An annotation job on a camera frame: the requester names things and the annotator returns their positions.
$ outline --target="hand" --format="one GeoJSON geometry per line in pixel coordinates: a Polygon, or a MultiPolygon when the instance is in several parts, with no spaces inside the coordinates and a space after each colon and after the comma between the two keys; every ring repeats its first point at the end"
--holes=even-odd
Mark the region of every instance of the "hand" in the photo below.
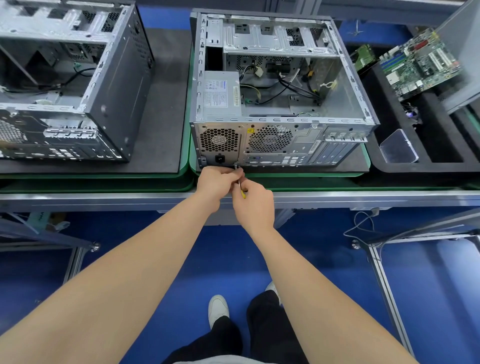
{"type": "Polygon", "coordinates": [[[248,191],[246,198],[242,197],[239,185],[237,183],[233,185],[233,209],[239,223],[250,236],[258,230],[273,229],[275,221],[273,192],[247,179],[241,183],[241,189],[248,191]]]}
{"type": "Polygon", "coordinates": [[[245,173],[242,168],[234,170],[227,167],[205,167],[198,177],[195,195],[210,204],[210,213],[213,213],[220,207],[220,199],[230,191],[232,183],[243,176],[245,173]]]}

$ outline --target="person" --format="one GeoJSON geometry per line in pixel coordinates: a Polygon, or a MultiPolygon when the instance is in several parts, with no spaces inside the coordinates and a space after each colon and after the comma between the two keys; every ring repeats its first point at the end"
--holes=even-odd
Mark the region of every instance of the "person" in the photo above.
{"type": "Polygon", "coordinates": [[[254,359],[276,364],[416,363],[274,229],[272,192],[245,179],[242,169],[224,167],[205,167],[189,198],[97,259],[5,332],[1,363],[120,362],[230,190],[236,217],[275,283],[247,310],[252,359],[240,357],[238,328],[225,300],[214,296],[208,310],[211,331],[174,351],[166,364],[257,363],[254,359]]]}

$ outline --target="person's left arm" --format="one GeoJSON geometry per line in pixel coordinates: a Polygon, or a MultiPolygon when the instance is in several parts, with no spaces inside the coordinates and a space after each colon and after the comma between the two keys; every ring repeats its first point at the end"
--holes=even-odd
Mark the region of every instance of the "person's left arm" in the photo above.
{"type": "Polygon", "coordinates": [[[60,287],[0,337],[2,364],[118,363],[242,169],[205,167],[197,191],[60,287]]]}

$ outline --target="shoe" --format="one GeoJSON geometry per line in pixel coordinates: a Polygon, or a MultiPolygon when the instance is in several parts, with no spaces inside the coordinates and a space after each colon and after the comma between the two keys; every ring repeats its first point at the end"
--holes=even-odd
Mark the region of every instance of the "shoe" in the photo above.
{"type": "Polygon", "coordinates": [[[213,327],[215,321],[222,316],[230,317],[230,311],[228,310],[228,305],[227,301],[225,301],[225,298],[219,294],[216,294],[208,303],[208,323],[210,324],[210,329],[213,327]]]}
{"type": "Polygon", "coordinates": [[[273,283],[273,281],[270,282],[270,284],[267,286],[267,288],[265,288],[265,291],[273,291],[275,292],[275,294],[277,295],[278,297],[278,304],[282,304],[282,301],[280,299],[280,296],[278,295],[278,291],[276,290],[276,287],[275,287],[275,284],[273,283]]]}

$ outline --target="black pants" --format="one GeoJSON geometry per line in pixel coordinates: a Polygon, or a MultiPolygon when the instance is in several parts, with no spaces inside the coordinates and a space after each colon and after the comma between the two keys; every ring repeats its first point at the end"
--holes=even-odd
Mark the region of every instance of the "black pants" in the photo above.
{"type": "MultiPolygon", "coordinates": [[[[308,364],[283,307],[273,291],[255,297],[247,308],[250,357],[264,363],[308,364]]],[[[241,355],[240,331],[228,317],[215,321],[212,330],[190,345],[175,350],[163,364],[191,362],[218,355],[241,355]]]]}

